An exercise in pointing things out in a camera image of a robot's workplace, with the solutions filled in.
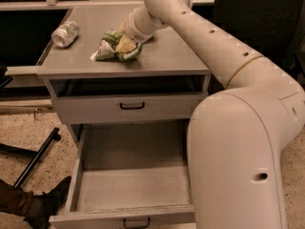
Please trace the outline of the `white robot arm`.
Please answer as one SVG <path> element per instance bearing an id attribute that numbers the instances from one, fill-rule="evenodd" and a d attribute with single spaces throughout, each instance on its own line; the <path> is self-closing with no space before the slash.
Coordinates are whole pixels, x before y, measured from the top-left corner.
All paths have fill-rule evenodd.
<path id="1" fill-rule="evenodd" d="M 193 12 L 189 0 L 144 0 L 123 23 L 146 42 L 172 27 L 223 91 L 193 111 L 187 137 L 197 229 L 287 229 L 282 149 L 305 124 L 302 87 L 270 59 Z"/>

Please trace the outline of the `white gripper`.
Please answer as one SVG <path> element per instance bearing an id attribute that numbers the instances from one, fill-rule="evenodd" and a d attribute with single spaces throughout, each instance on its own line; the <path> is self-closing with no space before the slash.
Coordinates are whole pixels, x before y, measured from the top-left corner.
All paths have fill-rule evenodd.
<path id="1" fill-rule="evenodd" d="M 156 31 L 166 27 L 160 19 L 151 16 L 145 6 L 138 7 L 119 26 L 118 31 L 126 35 L 121 37 L 115 51 L 131 52 L 136 48 L 136 43 L 145 43 Z"/>

